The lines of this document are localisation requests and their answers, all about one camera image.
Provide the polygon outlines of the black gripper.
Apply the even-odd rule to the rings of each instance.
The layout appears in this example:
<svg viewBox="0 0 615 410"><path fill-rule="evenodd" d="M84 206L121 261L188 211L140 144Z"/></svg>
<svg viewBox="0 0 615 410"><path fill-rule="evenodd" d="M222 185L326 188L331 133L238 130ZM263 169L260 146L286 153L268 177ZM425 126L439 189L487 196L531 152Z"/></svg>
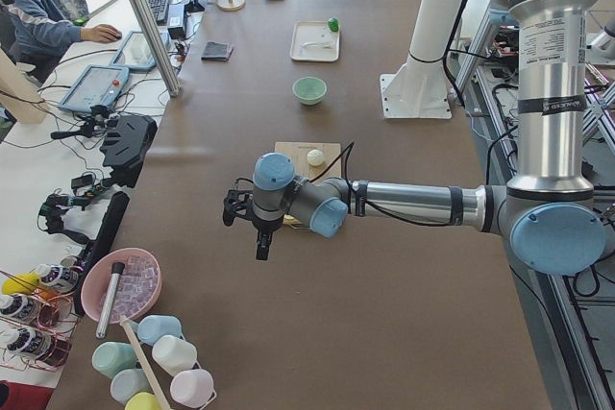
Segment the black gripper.
<svg viewBox="0 0 615 410"><path fill-rule="evenodd" d="M253 226L257 230L257 252L256 259L259 261L267 261L269 257L270 243L275 232L275 223L272 221L262 220L257 217L253 221Z"/></svg>

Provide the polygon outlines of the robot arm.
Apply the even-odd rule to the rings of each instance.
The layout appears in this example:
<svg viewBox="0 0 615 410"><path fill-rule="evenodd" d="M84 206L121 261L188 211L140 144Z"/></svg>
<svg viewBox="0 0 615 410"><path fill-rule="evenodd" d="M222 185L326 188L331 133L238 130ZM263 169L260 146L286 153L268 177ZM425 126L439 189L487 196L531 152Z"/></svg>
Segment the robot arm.
<svg viewBox="0 0 615 410"><path fill-rule="evenodd" d="M596 263L606 230L582 174L585 15L598 0L491 0L489 17L519 28L515 175L474 189L349 181L312 182L280 153L261 156L246 195L257 259L291 216L332 237L349 215L380 215L415 226L469 226L505 238L533 270L571 276Z"/></svg>

